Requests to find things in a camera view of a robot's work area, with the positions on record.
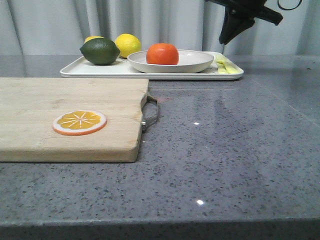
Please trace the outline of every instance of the lemon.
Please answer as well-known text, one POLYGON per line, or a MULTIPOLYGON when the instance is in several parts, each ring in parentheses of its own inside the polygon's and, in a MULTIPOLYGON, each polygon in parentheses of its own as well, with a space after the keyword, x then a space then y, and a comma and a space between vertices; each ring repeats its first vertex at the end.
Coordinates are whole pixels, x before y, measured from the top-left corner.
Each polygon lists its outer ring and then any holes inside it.
POLYGON ((103 38, 103 36, 88 36, 85 40, 84 43, 88 42, 91 39, 98 39, 98 38, 103 38))
POLYGON ((82 45, 80 51, 85 59, 95 65, 112 64, 120 50, 115 42, 105 37, 93 38, 82 45))
POLYGON ((141 51, 140 40, 129 33, 123 33, 114 41, 116 46, 120 49, 120 56, 127 58, 130 54, 141 51))

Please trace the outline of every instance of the gray countertop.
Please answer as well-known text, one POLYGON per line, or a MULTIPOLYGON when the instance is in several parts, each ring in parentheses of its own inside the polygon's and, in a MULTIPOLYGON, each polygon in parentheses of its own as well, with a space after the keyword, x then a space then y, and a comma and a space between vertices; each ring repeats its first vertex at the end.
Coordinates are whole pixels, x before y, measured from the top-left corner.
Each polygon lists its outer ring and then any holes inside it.
MULTIPOLYGON (((320 239, 320 57, 228 57, 241 79, 150 81, 135 163, 0 163, 0 238, 320 239)), ((2 55, 0 77, 76 58, 2 55)))

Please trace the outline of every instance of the white tray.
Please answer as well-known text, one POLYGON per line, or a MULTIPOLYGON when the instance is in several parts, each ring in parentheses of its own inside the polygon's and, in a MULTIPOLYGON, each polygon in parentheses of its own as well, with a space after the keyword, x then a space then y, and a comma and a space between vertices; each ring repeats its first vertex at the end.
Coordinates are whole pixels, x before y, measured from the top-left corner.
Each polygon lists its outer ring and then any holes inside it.
MULTIPOLYGON (((218 52, 206 51, 216 59, 222 55, 218 52)), ((118 58, 111 65, 94 65, 83 56, 60 70, 67 78, 147 78, 159 80, 236 80, 242 77, 244 71, 231 62, 239 73, 219 74, 218 66, 213 60, 210 67, 198 73, 144 73, 134 69, 127 59, 118 58)))

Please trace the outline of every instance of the orange slice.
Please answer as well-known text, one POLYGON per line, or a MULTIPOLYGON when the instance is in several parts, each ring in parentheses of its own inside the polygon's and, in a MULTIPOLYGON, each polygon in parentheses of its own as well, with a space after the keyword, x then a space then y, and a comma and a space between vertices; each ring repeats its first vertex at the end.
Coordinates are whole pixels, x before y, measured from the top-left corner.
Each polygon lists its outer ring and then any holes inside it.
POLYGON ((104 114, 92 110, 77 110, 57 117, 52 128, 59 134, 80 136, 94 133, 107 124, 104 114))

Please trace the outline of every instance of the white bowl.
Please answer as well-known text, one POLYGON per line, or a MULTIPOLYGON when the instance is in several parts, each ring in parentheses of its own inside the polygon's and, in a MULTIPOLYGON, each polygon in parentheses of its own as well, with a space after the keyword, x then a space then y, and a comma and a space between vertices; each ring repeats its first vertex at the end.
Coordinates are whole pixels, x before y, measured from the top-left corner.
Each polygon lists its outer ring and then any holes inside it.
POLYGON ((130 54, 127 59, 132 67, 143 73, 198 73, 210 66, 214 56, 202 51, 178 50, 177 65, 148 64, 147 51, 130 54))

